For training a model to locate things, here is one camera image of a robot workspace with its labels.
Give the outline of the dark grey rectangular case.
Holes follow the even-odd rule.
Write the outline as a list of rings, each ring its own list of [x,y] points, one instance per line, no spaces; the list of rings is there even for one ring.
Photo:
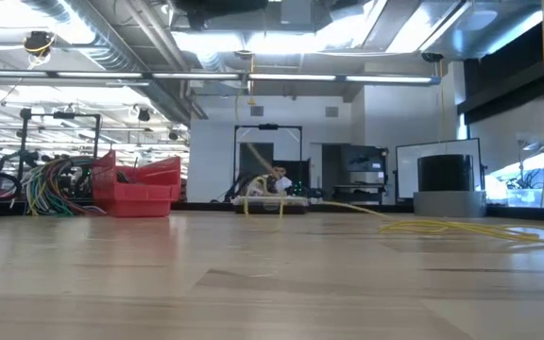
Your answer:
[[[237,196],[232,201],[236,213],[305,214],[309,203],[300,196]]]

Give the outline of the person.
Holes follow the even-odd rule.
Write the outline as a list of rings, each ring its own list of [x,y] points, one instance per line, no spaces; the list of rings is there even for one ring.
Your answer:
[[[247,192],[250,196],[284,196],[292,184],[292,180],[286,177],[284,167],[273,166],[271,173],[252,180],[248,185]]]

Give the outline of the grey tape roll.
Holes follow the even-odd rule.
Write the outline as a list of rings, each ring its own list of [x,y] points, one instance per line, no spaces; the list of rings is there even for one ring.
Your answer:
[[[484,217],[486,215],[485,192],[415,192],[414,214],[428,217]]]

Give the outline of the black workstation frame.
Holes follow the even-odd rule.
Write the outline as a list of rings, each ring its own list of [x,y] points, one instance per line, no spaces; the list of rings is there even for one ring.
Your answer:
[[[21,144],[19,149],[19,169],[17,173],[17,179],[22,180],[25,169],[25,159],[23,154],[26,151],[26,139],[28,132],[28,121],[33,117],[52,117],[54,119],[71,120],[77,117],[91,118],[95,120],[95,125],[92,127],[94,132],[93,137],[93,162],[97,159],[97,152],[99,147],[99,137],[101,130],[101,115],[100,114],[77,114],[74,112],[55,111],[54,113],[33,113],[31,109],[21,109],[20,117],[22,118],[22,126],[20,130]]]
[[[242,173],[240,172],[239,168],[237,167],[238,162],[238,130],[241,128],[246,129],[258,129],[258,130],[278,130],[278,129],[296,129],[299,132],[299,138],[297,139],[299,143],[299,160],[297,161],[298,165],[298,180],[297,182],[292,181],[293,184],[301,183],[301,175],[302,175],[302,169],[303,169],[303,127],[302,126],[287,126],[287,125],[278,125],[273,123],[266,123],[266,124],[259,124],[259,125],[235,125],[234,131],[233,131],[233,183],[232,186],[229,188],[229,190],[226,193],[225,199],[228,202],[231,202],[234,198],[237,196],[240,196],[241,194],[244,194],[247,191],[248,184],[255,179],[255,177],[248,172]]]

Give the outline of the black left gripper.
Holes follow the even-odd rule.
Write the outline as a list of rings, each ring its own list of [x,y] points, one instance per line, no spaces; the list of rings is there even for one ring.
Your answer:
[[[182,10],[192,30],[203,30],[216,17],[266,9],[268,0],[173,0],[175,9]]]

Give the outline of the red plastic bin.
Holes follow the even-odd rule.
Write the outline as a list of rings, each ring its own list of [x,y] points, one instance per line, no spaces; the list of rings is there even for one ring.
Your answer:
[[[92,168],[93,203],[113,217],[165,217],[181,194],[180,157],[117,166],[114,150]]]

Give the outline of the black aluminium table frame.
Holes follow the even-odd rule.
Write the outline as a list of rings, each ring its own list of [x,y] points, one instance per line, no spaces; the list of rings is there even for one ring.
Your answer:
[[[22,215],[24,203],[16,202],[11,208],[9,202],[0,202],[0,216]],[[377,213],[413,213],[414,208],[407,205],[359,205],[359,208],[369,209]],[[171,205],[172,211],[196,212],[230,212],[233,210],[230,203],[185,203],[178,202]],[[544,208],[531,207],[502,207],[490,205],[486,207],[488,217],[535,220],[544,222]]]

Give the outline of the clear plastic tub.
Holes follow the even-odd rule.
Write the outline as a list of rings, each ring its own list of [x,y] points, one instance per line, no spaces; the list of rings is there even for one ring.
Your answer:
[[[544,190],[508,189],[507,205],[509,207],[544,208]]]

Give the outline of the long ceiling light bar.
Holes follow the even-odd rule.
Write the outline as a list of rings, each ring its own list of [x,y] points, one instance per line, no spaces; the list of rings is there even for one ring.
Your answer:
[[[1,78],[69,78],[69,79],[117,79],[117,80],[213,80],[213,81],[297,81],[336,82],[361,84],[389,84],[433,86],[439,85],[438,76],[345,76],[307,74],[262,73],[188,73],[188,72],[80,72],[0,70]]]

